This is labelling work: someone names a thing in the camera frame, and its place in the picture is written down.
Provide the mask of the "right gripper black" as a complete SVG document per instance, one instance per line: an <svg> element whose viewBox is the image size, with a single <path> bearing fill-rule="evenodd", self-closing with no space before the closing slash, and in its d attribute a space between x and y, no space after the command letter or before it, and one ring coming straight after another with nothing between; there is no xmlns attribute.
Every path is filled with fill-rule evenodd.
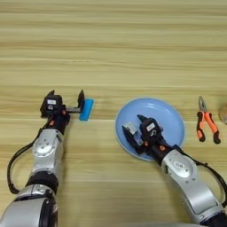
<svg viewBox="0 0 227 227"><path fill-rule="evenodd" d="M148 118L141 115L141 114L138 114L137 115L137 118L141 121L141 122L144 122L144 121L148 121ZM134 139L134 136L133 134L129 131L128 128L126 127L123 127L122 128L123 130L123 133L126 137L126 140L129 142L129 144L136 150L136 152L139 154L139 155L142 155L143 153L145 153L146 155L150 155L151 154L151 151L150 151L150 144L148 141L144 141L141 145L139 145L136 140Z"/></svg>

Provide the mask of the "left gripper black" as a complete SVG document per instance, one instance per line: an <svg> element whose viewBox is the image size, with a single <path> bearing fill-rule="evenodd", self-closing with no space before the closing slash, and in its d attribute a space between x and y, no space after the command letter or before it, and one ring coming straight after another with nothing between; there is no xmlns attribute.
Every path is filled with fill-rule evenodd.
<svg viewBox="0 0 227 227"><path fill-rule="evenodd" d="M50 91L47 96L54 95L55 90ZM78 106L77 107L67 107L66 105L63 105L61 113L64 117L69 118L70 114L79 114L82 112L84 105L85 105L85 95L83 90L79 93L78 99Z"/></svg>

